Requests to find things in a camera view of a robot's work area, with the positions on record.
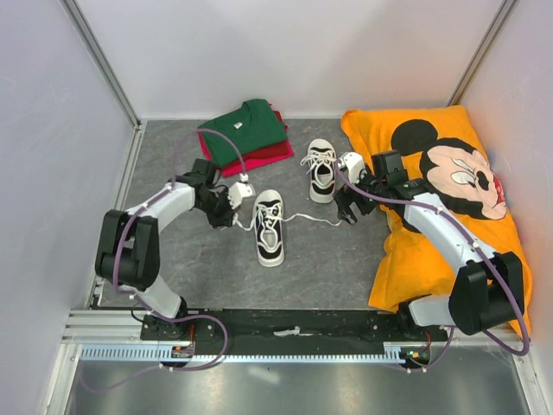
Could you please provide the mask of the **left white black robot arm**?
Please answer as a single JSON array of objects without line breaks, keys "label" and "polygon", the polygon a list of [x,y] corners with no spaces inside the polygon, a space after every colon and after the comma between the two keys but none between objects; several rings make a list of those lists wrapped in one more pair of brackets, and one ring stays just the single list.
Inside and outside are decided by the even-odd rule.
[{"label": "left white black robot arm", "polygon": [[205,159],[187,173],[169,179],[160,191],[126,210],[112,209],[103,219],[95,273],[120,295],[136,299],[155,318],[169,339],[189,331],[188,306],[162,277],[161,232],[186,212],[205,214],[214,228],[230,227],[243,199],[253,195],[248,177],[227,187],[217,183],[219,169]]}]

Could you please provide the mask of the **white shoelace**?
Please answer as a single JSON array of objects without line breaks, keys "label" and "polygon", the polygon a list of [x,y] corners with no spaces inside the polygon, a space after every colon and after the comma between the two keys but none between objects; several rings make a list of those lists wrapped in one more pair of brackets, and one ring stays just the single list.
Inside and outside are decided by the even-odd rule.
[{"label": "white shoelace", "polygon": [[269,213],[265,213],[265,214],[255,213],[251,217],[251,220],[247,225],[245,225],[240,220],[238,215],[235,214],[233,219],[232,219],[232,224],[234,226],[237,226],[238,228],[242,229],[245,232],[250,232],[255,228],[257,220],[259,221],[260,224],[262,224],[264,221],[268,220],[272,225],[276,225],[277,223],[287,223],[287,222],[290,222],[292,220],[299,219],[299,218],[305,219],[305,220],[310,220],[310,221],[313,221],[313,222],[325,223],[325,224],[328,224],[331,227],[338,227],[344,222],[343,220],[338,220],[336,222],[332,222],[330,220],[315,218],[313,216],[303,214],[303,213],[292,214],[288,218],[285,218],[285,217],[282,217],[282,216],[277,216],[277,215],[274,215],[274,214],[269,214]]}]

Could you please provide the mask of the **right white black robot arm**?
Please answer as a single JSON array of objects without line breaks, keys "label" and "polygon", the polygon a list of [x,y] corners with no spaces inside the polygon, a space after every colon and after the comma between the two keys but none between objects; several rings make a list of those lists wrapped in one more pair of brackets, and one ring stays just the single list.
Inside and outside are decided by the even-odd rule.
[{"label": "right white black robot arm", "polygon": [[404,302],[396,318],[397,333],[415,340],[427,326],[451,326],[475,335],[503,323],[524,321],[522,263],[513,252],[501,253],[476,237],[443,205],[423,179],[410,179],[395,150],[380,153],[366,164],[356,152],[334,165],[343,186],[334,196],[340,219],[353,225],[351,206],[369,214],[376,206],[393,209],[409,229],[422,234],[454,272],[448,295],[422,295]]}]

